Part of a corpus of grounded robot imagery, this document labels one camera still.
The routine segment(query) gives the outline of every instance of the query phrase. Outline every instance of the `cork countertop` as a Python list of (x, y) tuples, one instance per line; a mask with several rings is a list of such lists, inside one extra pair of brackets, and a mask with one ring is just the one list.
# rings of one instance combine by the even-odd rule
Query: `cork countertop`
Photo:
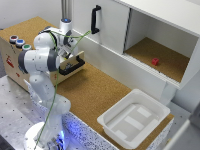
[[(18, 35), (33, 46), (35, 36), (46, 26), (53, 25), (36, 17), (0, 31), (0, 36), (9, 41), (11, 35)], [(122, 150), (105, 134), (97, 118), (130, 91), (125, 85), (86, 63), (83, 70), (58, 85), (57, 93), (71, 101), (71, 112)], [(146, 149), (172, 119), (173, 115), (168, 115), (136, 150)]]

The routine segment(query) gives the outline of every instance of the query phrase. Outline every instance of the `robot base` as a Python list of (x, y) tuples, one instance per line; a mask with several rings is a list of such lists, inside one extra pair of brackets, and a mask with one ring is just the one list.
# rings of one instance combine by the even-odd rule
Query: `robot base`
[[(34, 137), (37, 135), (37, 133), (39, 132), (39, 130), (42, 128), (43, 125), (44, 125), (44, 122), (37, 123), (33, 125), (26, 132), (25, 137), (24, 137), (24, 150), (49, 150), (47, 146), (45, 146), (44, 148), (37, 146), (36, 149), (34, 149), (36, 145), (36, 141), (34, 140)], [(68, 147), (69, 145), (69, 140), (70, 138), (65, 138), (66, 147)]]

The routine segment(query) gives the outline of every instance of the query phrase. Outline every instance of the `white wall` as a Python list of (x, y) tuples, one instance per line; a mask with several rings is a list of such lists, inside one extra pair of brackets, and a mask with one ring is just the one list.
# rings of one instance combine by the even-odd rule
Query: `white wall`
[(192, 112), (195, 109), (200, 102), (200, 71), (183, 89), (177, 91), (173, 102), (189, 112)]
[(55, 26), (62, 17), (61, 0), (0, 0), (0, 28), (39, 16)]

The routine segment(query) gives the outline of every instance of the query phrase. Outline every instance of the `handle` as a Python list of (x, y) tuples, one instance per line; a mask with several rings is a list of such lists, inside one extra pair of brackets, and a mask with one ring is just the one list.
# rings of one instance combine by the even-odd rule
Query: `handle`
[(68, 74), (70, 74), (71, 72), (73, 72), (74, 70), (82, 67), (84, 64), (85, 64), (85, 61), (83, 59), (81, 59), (79, 56), (76, 56), (76, 60), (79, 62), (78, 64), (74, 65), (73, 67), (71, 68), (68, 68), (66, 70), (62, 70), (60, 67), (59, 67), (59, 73), (63, 76), (66, 76)]
[(100, 31), (98, 28), (96, 28), (96, 12), (98, 10), (101, 10), (101, 7), (99, 5), (96, 5), (96, 8), (92, 10), (92, 21), (91, 21), (92, 34), (96, 34)]

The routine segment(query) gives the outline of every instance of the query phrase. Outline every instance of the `plastic tub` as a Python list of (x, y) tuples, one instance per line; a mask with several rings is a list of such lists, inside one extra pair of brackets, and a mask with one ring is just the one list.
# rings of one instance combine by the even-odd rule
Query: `plastic tub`
[(135, 149), (169, 113), (169, 108), (134, 89), (97, 121), (105, 133), (122, 147)]

